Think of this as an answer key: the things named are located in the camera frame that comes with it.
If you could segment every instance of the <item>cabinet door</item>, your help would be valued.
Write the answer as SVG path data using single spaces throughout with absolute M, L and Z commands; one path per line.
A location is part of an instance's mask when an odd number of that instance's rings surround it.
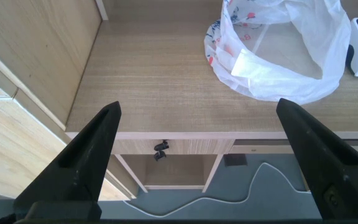
M 14 98 L 0 98 L 0 195 L 16 198 L 69 141 L 21 90 Z M 127 174 L 120 169 L 111 173 Z M 99 199 L 130 200 L 123 183 L 105 179 Z
M 167 140 L 166 154 L 226 154 L 231 149 L 233 139 L 174 139 Z M 116 140 L 113 154 L 155 154 L 154 146 L 162 140 Z

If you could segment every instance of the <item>white plastic bag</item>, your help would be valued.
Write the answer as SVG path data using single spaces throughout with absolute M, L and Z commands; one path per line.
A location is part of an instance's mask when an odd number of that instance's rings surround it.
M 233 90 L 304 104 L 339 86 L 350 35 L 340 0 L 224 0 L 204 44 L 215 74 Z

